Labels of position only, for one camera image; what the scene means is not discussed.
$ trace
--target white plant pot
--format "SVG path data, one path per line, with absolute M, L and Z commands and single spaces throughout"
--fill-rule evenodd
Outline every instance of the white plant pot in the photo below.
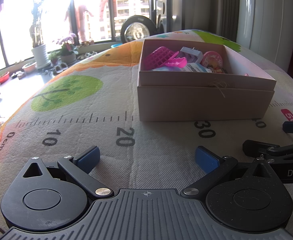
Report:
M 48 59 L 48 53 L 46 51 L 46 45 L 42 44 L 32 50 L 35 61 L 37 62 L 37 69 L 44 68 L 51 63 Z
M 77 60 L 77 55 L 72 53 L 67 56 L 60 56 L 62 62 L 67 63 L 68 65 L 74 63 Z

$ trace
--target cardboard box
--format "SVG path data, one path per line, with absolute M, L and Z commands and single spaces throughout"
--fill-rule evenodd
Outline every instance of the cardboard box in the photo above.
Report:
M 203 53 L 216 51 L 228 74 L 144 71 L 144 59 L 160 46 Z M 138 77 L 141 121 L 196 121 L 262 118 L 276 80 L 232 49 L 218 44 L 144 40 Z

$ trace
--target orange bowl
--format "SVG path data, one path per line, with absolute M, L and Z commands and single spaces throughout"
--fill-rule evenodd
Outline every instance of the orange bowl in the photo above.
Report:
M 0 84 L 6 82 L 9 79 L 9 74 L 9 72 L 6 72 L 2 76 L 0 76 Z

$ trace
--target metal pin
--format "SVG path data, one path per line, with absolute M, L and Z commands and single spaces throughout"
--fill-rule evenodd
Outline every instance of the metal pin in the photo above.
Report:
M 95 193 L 99 196 L 106 196 L 106 195 L 109 195 L 111 193 L 111 190 L 106 188 L 106 187 L 101 187 L 101 188 L 98 188 Z
M 194 187 L 187 187 L 183 190 L 183 193 L 185 195 L 194 196 L 194 195 L 199 194 L 199 190 Z

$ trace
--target play mat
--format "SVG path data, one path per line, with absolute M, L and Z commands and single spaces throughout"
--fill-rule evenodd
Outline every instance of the play mat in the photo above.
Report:
M 115 193 L 120 188 L 180 191 L 205 175 L 194 161 L 199 145 L 219 156 L 232 155 L 239 162 L 251 162 L 252 158 L 242 152 L 247 139 L 281 146 L 293 143 L 293 134 L 282 131 L 288 116 L 285 114 L 293 116 L 293 80 L 275 64 L 232 41 L 199 30 L 159 34 L 150 39 L 224 44 L 264 69 L 277 80 L 264 118 L 140 122 L 137 76 L 142 41 L 126 43 L 56 76 L 0 128 L 0 201 L 33 156 L 52 162 L 97 145 L 101 160 L 90 175 Z M 293 199 L 293 184 L 285 186 Z M 2 230 L 7 226 L 0 212 Z M 293 214 L 286 230 L 293 235 Z

